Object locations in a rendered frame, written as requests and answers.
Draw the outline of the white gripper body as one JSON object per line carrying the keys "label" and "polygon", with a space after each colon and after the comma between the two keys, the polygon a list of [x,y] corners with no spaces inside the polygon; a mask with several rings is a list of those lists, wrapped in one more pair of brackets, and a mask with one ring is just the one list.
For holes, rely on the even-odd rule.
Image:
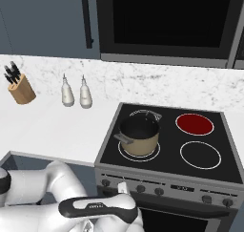
{"label": "white gripper body", "polygon": [[130,189],[125,181],[117,184],[117,190],[119,194],[130,194]]}

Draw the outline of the black and grey stove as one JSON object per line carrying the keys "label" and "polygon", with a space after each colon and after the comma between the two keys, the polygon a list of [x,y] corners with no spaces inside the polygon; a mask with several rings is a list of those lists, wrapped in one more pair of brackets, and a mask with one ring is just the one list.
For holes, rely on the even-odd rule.
{"label": "black and grey stove", "polygon": [[[129,155],[113,137],[120,122],[137,110],[162,115],[157,147],[143,157]],[[107,179],[232,190],[240,207],[229,232],[244,232],[244,169],[220,112],[120,103],[94,166],[96,185]]]}

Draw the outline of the tan pot with black inside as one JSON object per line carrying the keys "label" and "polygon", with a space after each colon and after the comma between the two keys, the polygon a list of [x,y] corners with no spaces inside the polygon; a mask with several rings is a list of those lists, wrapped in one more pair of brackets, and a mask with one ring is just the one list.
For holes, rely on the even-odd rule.
{"label": "tan pot with black inside", "polygon": [[113,137],[129,155],[147,156],[157,147],[161,118],[161,114],[151,110],[137,110],[120,122],[119,133]]}

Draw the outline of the black oven door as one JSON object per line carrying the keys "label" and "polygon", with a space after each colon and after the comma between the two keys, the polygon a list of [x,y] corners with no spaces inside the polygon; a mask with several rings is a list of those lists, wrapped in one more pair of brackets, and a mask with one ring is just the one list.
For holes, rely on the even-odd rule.
{"label": "black oven door", "polygon": [[[117,184],[125,181],[131,192],[136,192],[137,185],[144,185],[145,191],[138,194],[154,195],[155,188],[162,188],[164,195],[159,197],[166,197],[171,199],[193,201],[199,204],[213,206],[214,208],[229,209],[230,215],[228,217],[202,219],[193,216],[178,215],[169,212],[161,212],[151,210],[148,208],[140,208],[143,218],[143,226],[145,232],[229,232],[234,218],[240,207],[240,196],[232,190],[214,190],[208,186],[190,186],[180,183],[160,183],[160,184],[143,184],[132,183],[126,180],[111,182],[110,186],[105,187],[103,184],[97,185],[99,195],[108,197],[118,193]],[[212,197],[212,203],[204,203],[202,197],[209,195]],[[223,205],[224,199],[231,199],[234,204],[227,208]]]}

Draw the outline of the white bottle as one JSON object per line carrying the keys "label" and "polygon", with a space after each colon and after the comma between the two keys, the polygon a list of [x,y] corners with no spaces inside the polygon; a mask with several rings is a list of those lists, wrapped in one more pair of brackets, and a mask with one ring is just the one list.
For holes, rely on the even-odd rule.
{"label": "white bottle", "polygon": [[71,107],[74,104],[74,96],[71,90],[71,86],[68,83],[68,79],[63,75],[63,84],[61,87],[62,103],[66,107]]}
{"label": "white bottle", "polygon": [[80,105],[84,109],[89,109],[92,106],[92,95],[85,76],[82,76],[82,84],[80,87]]}

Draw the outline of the wooden knife block with knives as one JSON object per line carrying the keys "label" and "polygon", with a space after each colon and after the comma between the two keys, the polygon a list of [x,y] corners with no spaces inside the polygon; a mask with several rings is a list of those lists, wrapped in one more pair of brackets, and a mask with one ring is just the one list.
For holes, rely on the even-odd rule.
{"label": "wooden knife block with knives", "polygon": [[17,104],[28,104],[36,98],[28,79],[20,72],[16,64],[11,61],[10,66],[4,66],[4,76],[9,82],[8,90]]}

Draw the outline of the black microwave oven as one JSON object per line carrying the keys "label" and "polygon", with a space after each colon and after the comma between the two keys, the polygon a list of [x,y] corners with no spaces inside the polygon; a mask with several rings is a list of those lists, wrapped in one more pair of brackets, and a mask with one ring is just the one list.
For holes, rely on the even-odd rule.
{"label": "black microwave oven", "polygon": [[244,0],[96,0],[101,59],[231,68]]}

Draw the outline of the grey-blue cupboard door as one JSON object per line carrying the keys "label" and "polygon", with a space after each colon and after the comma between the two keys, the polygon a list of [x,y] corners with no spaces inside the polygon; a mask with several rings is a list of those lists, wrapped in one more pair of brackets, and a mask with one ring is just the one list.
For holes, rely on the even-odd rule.
{"label": "grey-blue cupboard door", "polygon": [[81,0],[0,0],[14,55],[98,59],[96,0],[89,0],[92,48]]}
{"label": "grey-blue cupboard door", "polygon": [[4,13],[0,9],[0,54],[14,54]]}

